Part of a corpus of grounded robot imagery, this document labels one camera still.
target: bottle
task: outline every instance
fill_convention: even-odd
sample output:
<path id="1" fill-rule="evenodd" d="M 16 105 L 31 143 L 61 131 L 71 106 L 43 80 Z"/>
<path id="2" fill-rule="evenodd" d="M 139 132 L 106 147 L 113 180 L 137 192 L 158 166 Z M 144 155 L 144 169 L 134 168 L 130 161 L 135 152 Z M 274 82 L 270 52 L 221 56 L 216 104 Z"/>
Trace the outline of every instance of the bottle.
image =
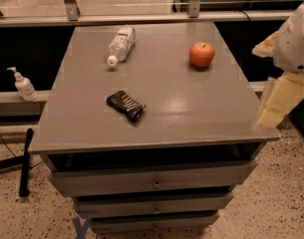
<path id="1" fill-rule="evenodd" d="M 38 97 L 38 94 L 34 90 L 34 87 L 29 79 L 24 78 L 19 72 L 16 72 L 15 67 L 8 68 L 7 70 L 14 72 L 14 77 L 16 79 L 15 87 L 25 101 L 33 101 Z"/>
<path id="2" fill-rule="evenodd" d="M 124 61 L 136 38 L 136 31 L 131 26 L 124 26 L 110 44 L 110 56 L 108 64 L 114 67 L 118 62 Z"/>

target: clear plastic bottle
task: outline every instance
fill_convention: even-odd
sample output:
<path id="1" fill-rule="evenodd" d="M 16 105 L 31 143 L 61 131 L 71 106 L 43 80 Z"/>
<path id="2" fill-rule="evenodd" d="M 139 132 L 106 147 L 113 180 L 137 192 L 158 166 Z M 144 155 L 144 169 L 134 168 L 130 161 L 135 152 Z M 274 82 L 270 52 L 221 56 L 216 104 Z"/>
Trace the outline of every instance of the clear plastic bottle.
<path id="1" fill-rule="evenodd" d="M 136 31 L 132 26 L 124 26 L 120 29 L 110 44 L 111 55 L 108 58 L 110 67 L 114 67 L 118 62 L 122 62 L 127 58 L 135 42 L 135 38 Z"/>
<path id="2" fill-rule="evenodd" d="M 25 101 L 33 101 L 38 97 L 38 93 L 35 91 L 29 79 L 24 78 L 19 72 L 16 72 L 15 67 L 8 68 L 7 70 L 14 72 L 16 79 L 15 87 Z"/>

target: black metal stand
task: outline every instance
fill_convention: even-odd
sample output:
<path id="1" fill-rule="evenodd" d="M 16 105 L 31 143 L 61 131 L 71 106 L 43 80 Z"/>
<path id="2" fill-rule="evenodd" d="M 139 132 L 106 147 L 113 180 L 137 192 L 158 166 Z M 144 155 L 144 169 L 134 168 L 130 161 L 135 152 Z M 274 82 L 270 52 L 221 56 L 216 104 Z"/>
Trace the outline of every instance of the black metal stand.
<path id="1" fill-rule="evenodd" d="M 28 148 L 32 140 L 32 136 L 33 136 L 33 131 L 29 128 L 26 133 L 23 155 L 0 161 L 0 170 L 22 164 L 20 190 L 19 190 L 19 195 L 21 197 L 28 196 L 30 193 L 28 189 L 28 178 L 29 178 L 29 169 L 30 169 L 30 154 L 28 152 Z"/>

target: black cord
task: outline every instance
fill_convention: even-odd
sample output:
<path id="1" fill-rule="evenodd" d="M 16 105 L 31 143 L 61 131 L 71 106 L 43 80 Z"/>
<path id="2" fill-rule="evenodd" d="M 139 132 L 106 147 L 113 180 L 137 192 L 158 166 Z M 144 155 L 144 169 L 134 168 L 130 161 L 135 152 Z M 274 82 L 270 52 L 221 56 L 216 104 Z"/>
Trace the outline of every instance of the black cord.
<path id="1" fill-rule="evenodd" d="M 13 151 L 12 151 L 12 150 L 8 147 L 8 145 L 6 144 L 6 142 L 5 142 L 5 140 L 3 139 L 3 137 L 2 137 L 1 134 L 0 134 L 0 138 L 1 138 L 2 142 L 3 142 L 3 144 L 6 146 L 6 148 L 9 149 L 9 151 L 11 152 L 11 154 L 12 154 L 13 156 L 16 157 L 16 155 L 13 153 Z"/>
<path id="2" fill-rule="evenodd" d="M 37 163 L 37 164 L 35 164 L 35 165 L 33 165 L 33 166 L 31 166 L 30 167 L 30 170 L 32 170 L 34 167 L 36 167 L 36 166 L 38 166 L 38 165 L 40 165 L 41 163 L 43 163 L 44 161 L 41 161 L 41 162 L 39 162 L 39 163 Z"/>
<path id="3" fill-rule="evenodd" d="M 246 12 L 244 12 L 244 11 L 236 11 L 236 12 L 241 12 L 241 13 L 243 13 L 245 16 L 247 16 L 248 21 L 251 21 L 251 19 L 250 19 L 249 15 L 248 15 Z"/>

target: cabinet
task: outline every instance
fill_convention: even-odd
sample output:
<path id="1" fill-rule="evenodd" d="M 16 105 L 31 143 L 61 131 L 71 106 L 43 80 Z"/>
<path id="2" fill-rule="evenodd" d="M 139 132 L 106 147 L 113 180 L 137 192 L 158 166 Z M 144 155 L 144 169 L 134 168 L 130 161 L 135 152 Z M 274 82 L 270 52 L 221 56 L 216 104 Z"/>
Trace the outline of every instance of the cabinet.
<path id="1" fill-rule="evenodd" d="M 95 232 L 212 224 L 279 133 L 255 125 L 259 99 L 213 23 L 135 25 L 111 69 L 119 28 L 75 29 L 29 151 Z M 204 70 L 188 60 L 199 40 L 215 49 Z M 138 122 L 106 104 L 118 90 L 147 105 Z"/>

